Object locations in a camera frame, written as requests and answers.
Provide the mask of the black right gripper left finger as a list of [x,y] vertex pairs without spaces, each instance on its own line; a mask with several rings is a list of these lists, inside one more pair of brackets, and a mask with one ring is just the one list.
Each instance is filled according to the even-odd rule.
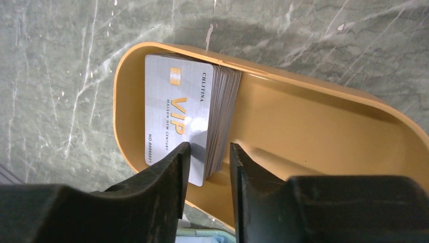
[[1,186],[1,242],[174,242],[190,171],[183,142],[160,161],[110,186]]

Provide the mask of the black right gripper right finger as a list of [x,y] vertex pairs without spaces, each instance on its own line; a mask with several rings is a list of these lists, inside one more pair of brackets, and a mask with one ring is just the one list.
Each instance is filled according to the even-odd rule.
[[282,180],[230,144],[237,242],[428,242],[428,195],[404,176]]

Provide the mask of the silver credit card stack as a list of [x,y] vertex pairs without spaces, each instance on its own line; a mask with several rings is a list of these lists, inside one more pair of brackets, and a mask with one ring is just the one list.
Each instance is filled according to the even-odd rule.
[[222,167],[242,73],[177,53],[145,57],[145,162],[182,142],[191,146],[188,181],[196,186]]

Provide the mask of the mint green card holder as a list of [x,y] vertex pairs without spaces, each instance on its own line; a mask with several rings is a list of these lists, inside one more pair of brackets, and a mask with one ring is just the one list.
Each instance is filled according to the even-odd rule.
[[236,237],[219,229],[178,228],[175,243],[180,242],[235,243]]

